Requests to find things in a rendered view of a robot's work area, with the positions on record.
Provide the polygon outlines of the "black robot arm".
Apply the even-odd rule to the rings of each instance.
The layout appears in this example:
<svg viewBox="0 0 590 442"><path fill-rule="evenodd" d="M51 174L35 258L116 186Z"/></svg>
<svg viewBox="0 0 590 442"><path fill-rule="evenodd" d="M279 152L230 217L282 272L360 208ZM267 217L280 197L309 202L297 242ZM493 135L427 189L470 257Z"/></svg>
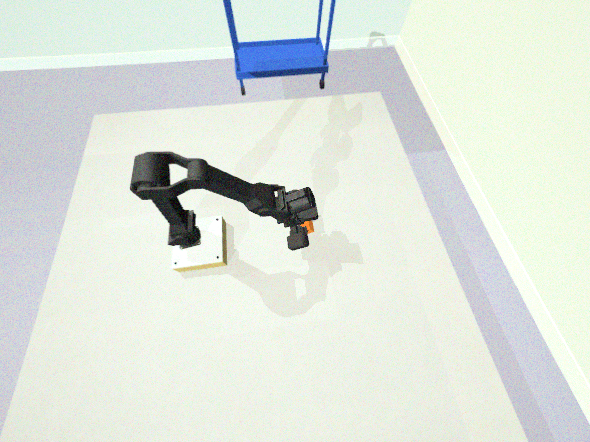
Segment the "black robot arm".
<svg viewBox="0 0 590 442"><path fill-rule="evenodd" d="M169 164L188 169L187 178L171 185ZM130 191L141 200L154 203L170 224L167 245L179 245L181 250L201 244L194 210L184 210L177 197L192 189L205 189L241 202L260 217L285 221L292 213L300 225L318 219L315 197L309 187L287 193L285 186L278 184L252 184L209 165L204 159L186 158L173 152L145 152L135 156Z"/></svg>

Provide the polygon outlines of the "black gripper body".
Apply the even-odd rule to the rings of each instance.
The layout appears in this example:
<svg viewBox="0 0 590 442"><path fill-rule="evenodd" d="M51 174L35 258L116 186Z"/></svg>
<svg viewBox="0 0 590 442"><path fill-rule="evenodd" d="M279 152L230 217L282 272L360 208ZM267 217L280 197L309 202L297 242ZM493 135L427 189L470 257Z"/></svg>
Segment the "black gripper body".
<svg viewBox="0 0 590 442"><path fill-rule="evenodd" d="M296 214L290 215L288 219L285 221L278 221L278 224L284 223L284 227L290 227L290 230L293 230L293 235L287 237L287 244L288 249L294 251L301 248L305 248L309 246L309 239L307 233L304 231L304 228L297 223Z"/></svg>

